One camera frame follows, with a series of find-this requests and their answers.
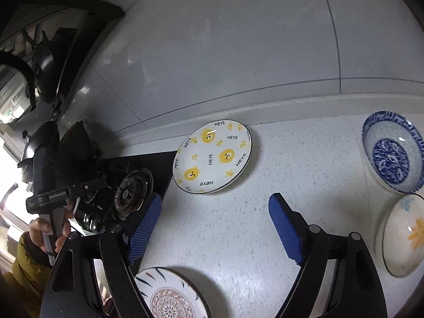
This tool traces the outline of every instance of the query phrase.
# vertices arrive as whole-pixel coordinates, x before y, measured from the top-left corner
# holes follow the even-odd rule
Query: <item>gas stove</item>
[[[81,197],[75,219],[86,231],[103,233],[138,210],[151,192],[163,199],[172,179],[176,151],[101,159],[97,176],[107,188]]]

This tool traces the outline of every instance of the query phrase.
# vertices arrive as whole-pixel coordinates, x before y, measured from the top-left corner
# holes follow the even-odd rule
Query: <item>brown mandala pattern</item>
[[[150,302],[155,318],[196,318],[196,313],[188,298],[173,288],[161,288]]]

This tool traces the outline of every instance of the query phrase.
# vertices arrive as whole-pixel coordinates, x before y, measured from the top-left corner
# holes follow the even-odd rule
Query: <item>blue and white bowl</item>
[[[370,115],[362,128],[365,153],[378,176],[404,194],[424,183],[424,141],[406,118],[390,111]]]

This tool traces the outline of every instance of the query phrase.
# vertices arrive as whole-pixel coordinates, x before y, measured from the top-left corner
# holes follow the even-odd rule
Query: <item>white countertop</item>
[[[424,130],[424,115],[404,116]],[[360,134],[366,117],[249,126],[252,156],[231,186],[192,195],[171,182],[142,268],[171,267],[185,275],[205,297],[212,317],[274,317],[299,270],[287,257],[268,214],[274,192],[327,233],[359,232],[374,255],[383,211],[401,195],[381,187],[362,156]],[[138,144],[120,155],[177,149],[184,139]],[[311,317],[322,313],[333,267],[330,261]],[[424,263],[404,279],[377,270],[393,317],[423,276]]]

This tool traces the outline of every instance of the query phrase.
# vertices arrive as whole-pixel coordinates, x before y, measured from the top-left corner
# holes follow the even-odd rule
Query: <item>plate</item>
[[[424,183],[424,141],[406,118],[390,111],[370,115],[362,129],[365,153],[378,176],[404,194]]]
[[[196,130],[179,147],[173,164],[177,185],[192,194],[207,194],[230,184],[250,158],[252,139],[236,121],[222,120]]]
[[[424,258],[424,199],[400,198],[387,214],[376,240],[377,259],[395,277],[412,273]]]
[[[160,267],[149,268],[134,279],[155,318],[210,317],[200,293],[173,271]]]

